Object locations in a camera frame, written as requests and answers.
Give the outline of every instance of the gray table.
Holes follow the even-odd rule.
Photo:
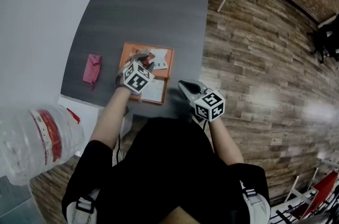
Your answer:
[[[175,49],[165,105],[131,101],[131,113],[147,117],[188,116],[179,95],[180,79],[198,79],[206,29],[208,0],[90,0],[76,32],[61,93],[105,106],[125,42]],[[89,53],[101,55],[102,68],[93,91],[82,81]]]

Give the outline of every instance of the white wall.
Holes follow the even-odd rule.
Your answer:
[[[90,0],[0,0],[0,105],[56,102]]]

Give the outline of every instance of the shoulder strap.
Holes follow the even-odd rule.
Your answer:
[[[246,189],[242,181],[243,198],[249,211],[250,224],[267,224],[270,220],[271,207],[264,196],[255,192],[254,189]]]
[[[96,224],[97,210],[94,201],[99,191],[99,189],[95,189],[91,194],[82,196],[67,206],[68,224]]]

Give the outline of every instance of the folded pink napkin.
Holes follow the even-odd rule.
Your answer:
[[[99,75],[100,67],[101,56],[92,54],[88,55],[83,81],[91,84],[91,90],[94,88],[94,83],[96,82]]]

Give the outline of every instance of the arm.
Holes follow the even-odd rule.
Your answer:
[[[227,165],[243,163],[242,153],[224,126],[221,118],[209,122],[209,126],[213,147],[219,158]]]
[[[90,141],[98,140],[109,146],[112,150],[114,149],[130,95],[131,91],[128,88],[118,87],[115,90],[96,123]]]

